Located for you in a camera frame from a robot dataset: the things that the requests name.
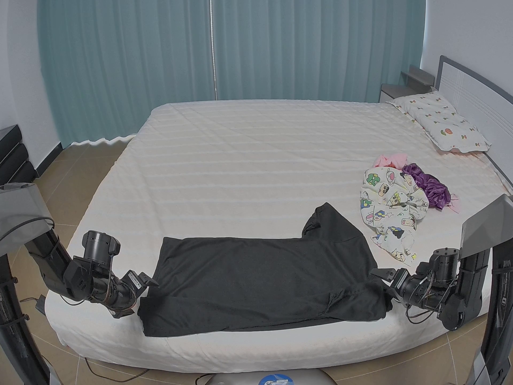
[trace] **baseboard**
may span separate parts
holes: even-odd
[[[63,146],[61,143],[59,143],[55,146],[55,148],[52,151],[50,151],[48,156],[46,156],[42,163],[39,164],[38,167],[35,169],[37,172],[37,176],[42,176],[42,173],[46,171],[46,169],[50,166],[54,159],[57,158],[57,156],[61,153],[62,150]]]

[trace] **black furniture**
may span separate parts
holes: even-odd
[[[418,67],[411,66],[408,71],[401,71],[405,85],[382,84],[380,103],[405,95],[429,93],[434,86],[434,76]]]
[[[37,176],[18,125],[0,130],[0,185],[32,182]]]

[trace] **curtain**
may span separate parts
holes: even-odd
[[[426,0],[212,0],[218,99],[377,102],[419,66]]]
[[[165,103],[215,99],[209,9],[209,0],[38,0],[62,145],[135,133]]]

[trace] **floor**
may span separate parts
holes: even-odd
[[[99,145],[70,146],[35,180],[48,209],[56,222],[56,233],[66,247],[80,222],[96,188],[124,150],[123,142]],[[38,297],[48,289],[42,282],[35,262],[22,247],[9,255],[12,274],[19,279],[19,299]],[[34,308],[34,301],[24,302],[22,310],[30,316],[29,329],[42,355],[55,367],[64,385],[112,384],[90,373],[85,360],[62,346],[46,318]],[[424,345],[400,354],[363,363],[354,363],[324,370],[339,385],[441,385],[451,382],[465,384],[475,350],[481,343],[485,316],[456,332],[442,335]],[[99,375],[125,380],[141,369],[91,361]],[[0,384],[19,385],[20,379],[0,349]],[[133,385],[193,385],[197,374],[150,371],[129,382]],[[206,379],[199,381],[204,385]],[[513,374],[505,384],[513,384]]]

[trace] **folded black garment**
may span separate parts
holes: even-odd
[[[391,309],[363,234],[330,204],[301,238],[164,238],[138,315],[149,337],[374,321]]]

